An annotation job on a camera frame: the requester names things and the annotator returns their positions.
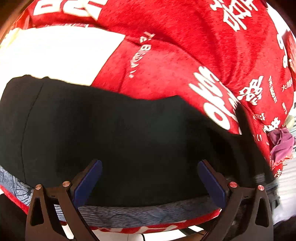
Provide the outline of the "black pants with grey waistband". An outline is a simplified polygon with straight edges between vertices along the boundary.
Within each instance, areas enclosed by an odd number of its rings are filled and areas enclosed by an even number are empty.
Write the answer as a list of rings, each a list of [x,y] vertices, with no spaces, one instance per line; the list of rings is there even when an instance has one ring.
[[[88,86],[29,75],[1,96],[1,184],[20,188],[72,180],[92,160],[98,181],[80,212],[91,226],[130,228],[191,220],[216,205],[197,173],[206,160],[243,187],[276,181],[249,132],[229,133],[179,96],[133,99]]]

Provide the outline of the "purple cloth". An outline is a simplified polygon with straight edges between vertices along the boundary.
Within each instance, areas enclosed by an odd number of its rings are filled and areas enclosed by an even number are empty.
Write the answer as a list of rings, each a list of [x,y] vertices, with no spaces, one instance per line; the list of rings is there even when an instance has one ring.
[[[281,160],[291,155],[295,144],[295,137],[287,128],[278,128],[267,134],[273,144],[271,159],[278,164]]]

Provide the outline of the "red blanket with white lettering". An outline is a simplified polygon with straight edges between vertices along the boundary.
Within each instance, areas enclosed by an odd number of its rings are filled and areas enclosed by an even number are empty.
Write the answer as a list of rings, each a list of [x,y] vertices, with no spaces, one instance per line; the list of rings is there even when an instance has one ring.
[[[284,159],[271,159],[267,134],[283,128],[292,108],[293,44],[287,24],[265,1],[9,1],[1,10],[1,96],[10,80],[26,75],[133,99],[179,96],[236,135],[243,131],[242,109],[276,180]],[[20,188],[20,195],[32,199],[35,186]],[[1,190],[28,214],[30,203],[2,184]],[[165,232],[220,211],[159,225],[89,226]]]

